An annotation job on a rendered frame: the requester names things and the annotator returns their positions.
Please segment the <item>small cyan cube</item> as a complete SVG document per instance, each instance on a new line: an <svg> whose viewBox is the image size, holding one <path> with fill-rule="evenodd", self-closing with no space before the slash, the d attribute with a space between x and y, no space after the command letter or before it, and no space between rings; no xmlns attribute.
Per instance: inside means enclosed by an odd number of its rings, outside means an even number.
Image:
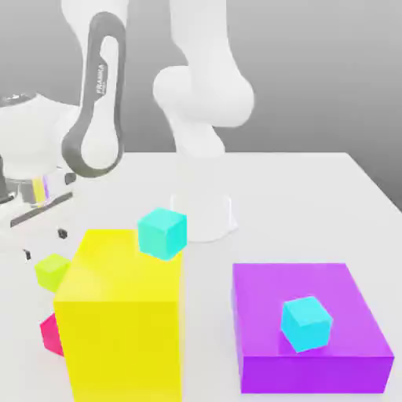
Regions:
<svg viewBox="0 0 402 402"><path fill-rule="evenodd" d="M296 353L327 346L333 318L314 296L283 303L280 329Z"/></svg>

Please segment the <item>small turquoise cube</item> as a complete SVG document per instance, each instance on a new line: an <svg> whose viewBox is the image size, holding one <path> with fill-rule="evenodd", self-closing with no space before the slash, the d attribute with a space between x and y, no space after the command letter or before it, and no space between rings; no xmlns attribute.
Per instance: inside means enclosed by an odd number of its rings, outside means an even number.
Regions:
<svg viewBox="0 0 402 402"><path fill-rule="evenodd" d="M169 261L187 245L187 216L156 208L137 222L138 243L142 253Z"/></svg>

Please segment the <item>large purple box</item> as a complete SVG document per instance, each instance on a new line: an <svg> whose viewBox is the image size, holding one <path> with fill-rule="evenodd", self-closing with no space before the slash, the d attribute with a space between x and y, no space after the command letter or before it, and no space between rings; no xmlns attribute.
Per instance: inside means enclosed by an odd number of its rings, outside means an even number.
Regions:
<svg viewBox="0 0 402 402"><path fill-rule="evenodd" d="M333 322L327 345L296 352L286 302L315 297ZM242 393L383 393L394 355L348 267L239 263L232 306Z"/></svg>

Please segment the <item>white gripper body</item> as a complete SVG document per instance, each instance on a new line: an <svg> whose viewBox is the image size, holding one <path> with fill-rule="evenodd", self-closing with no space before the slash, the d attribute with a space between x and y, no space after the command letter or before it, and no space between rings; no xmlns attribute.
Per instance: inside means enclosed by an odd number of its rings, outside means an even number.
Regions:
<svg viewBox="0 0 402 402"><path fill-rule="evenodd" d="M30 207L21 196L0 203L0 249L31 249L43 236L61 226L63 204L73 192L57 196L45 206Z"/></svg>

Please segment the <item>large yellow box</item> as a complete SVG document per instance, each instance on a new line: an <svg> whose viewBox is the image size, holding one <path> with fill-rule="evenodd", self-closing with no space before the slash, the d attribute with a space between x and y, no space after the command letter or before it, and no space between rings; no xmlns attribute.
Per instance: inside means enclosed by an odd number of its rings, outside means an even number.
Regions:
<svg viewBox="0 0 402 402"><path fill-rule="evenodd" d="M182 257L134 229L84 234L53 299L74 402L182 402Z"/></svg>

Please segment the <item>small lime cube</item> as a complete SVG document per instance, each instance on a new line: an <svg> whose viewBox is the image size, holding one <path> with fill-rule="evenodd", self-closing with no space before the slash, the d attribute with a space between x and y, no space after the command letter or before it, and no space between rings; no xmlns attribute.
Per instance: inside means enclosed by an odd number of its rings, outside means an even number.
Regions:
<svg viewBox="0 0 402 402"><path fill-rule="evenodd" d="M70 260L59 254L51 254L35 265L38 284L55 293L69 268Z"/></svg>

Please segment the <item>small pink cube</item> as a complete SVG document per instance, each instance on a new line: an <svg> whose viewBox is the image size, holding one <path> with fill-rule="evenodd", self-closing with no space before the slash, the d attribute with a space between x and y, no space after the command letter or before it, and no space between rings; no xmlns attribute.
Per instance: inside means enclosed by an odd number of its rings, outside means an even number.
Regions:
<svg viewBox="0 0 402 402"><path fill-rule="evenodd" d="M64 356L55 313L40 323L40 331L45 348L59 356Z"/></svg>

